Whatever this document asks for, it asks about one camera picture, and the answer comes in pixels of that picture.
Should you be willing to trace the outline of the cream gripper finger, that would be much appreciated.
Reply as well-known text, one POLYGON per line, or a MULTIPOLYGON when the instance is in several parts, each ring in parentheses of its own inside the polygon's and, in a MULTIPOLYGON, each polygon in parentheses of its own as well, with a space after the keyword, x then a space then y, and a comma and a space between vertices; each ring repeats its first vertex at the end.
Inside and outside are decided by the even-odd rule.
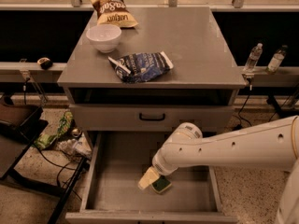
POLYGON ((138 187, 143 190, 160 178, 160 174, 154 167, 150 167, 138 182, 138 187))

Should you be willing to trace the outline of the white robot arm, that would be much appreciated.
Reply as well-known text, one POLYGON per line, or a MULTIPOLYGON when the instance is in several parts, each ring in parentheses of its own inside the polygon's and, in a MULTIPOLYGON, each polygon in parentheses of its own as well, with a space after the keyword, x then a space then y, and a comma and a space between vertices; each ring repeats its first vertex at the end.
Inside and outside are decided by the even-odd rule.
POLYGON ((299 117, 292 116, 205 138, 194 124, 180 124, 154 155, 138 182, 146 189, 162 175, 199 165, 289 172, 275 224, 299 223, 299 117))

